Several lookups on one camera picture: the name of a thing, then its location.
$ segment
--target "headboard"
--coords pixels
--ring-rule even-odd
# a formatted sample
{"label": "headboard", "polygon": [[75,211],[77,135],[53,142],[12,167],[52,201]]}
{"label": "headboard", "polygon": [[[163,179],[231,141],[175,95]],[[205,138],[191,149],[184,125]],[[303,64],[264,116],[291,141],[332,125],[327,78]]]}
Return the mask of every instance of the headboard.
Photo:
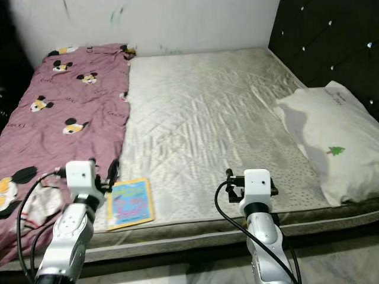
{"label": "headboard", "polygon": [[281,0],[269,49],[308,87],[343,84],[379,121],[378,11],[378,0]]}

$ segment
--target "mattress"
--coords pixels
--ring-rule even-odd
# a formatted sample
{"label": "mattress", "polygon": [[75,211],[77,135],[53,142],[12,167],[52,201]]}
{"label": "mattress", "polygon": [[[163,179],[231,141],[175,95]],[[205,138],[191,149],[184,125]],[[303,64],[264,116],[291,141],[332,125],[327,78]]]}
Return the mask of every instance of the mattress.
{"label": "mattress", "polygon": [[[378,200],[328,204],[308,160],[271,111],[276,99],[301,86],[267,49],[133,59],[121,180],[150,180],[156,219],[106,232],[100,208],[86,261],[244,241],[214,207],[228,167],[236,175],[260,167],[271,172],[279,189],[274,212],[287,235],[379,220]],[[219,201],[244,222],[224,191]]]}

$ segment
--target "white pillow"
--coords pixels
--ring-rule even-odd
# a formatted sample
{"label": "white pillow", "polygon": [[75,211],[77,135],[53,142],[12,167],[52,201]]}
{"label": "white pillow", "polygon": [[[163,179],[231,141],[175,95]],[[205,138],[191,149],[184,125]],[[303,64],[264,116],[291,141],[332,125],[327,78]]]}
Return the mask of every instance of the white pillow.
{"label": "white pillow", "polygon": [[342,85],[297,89],[274,109],[332,206],[379,197],[379,123]]}

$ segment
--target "book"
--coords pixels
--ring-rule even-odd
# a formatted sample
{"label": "book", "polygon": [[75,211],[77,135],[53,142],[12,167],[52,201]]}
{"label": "book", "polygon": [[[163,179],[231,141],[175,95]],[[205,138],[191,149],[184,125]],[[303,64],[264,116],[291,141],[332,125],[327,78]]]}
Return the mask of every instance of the book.
{"label": "book", "polygon": [[152,195],[147,179],[117,182],[107,199],[107,230],[154,220]]}

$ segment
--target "tiled floor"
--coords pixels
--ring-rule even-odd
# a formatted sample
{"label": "tiled floor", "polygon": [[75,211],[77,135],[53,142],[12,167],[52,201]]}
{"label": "tiled floor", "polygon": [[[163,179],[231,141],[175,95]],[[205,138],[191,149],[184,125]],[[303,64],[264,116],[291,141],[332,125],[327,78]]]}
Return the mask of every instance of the tiled floor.
{"label": "tiled floor", "polygon": [[[304,284],[379,283],[379,235],[296,251]],[[249,257],[180,263],[81,279],[79,284],[254,283]]]}

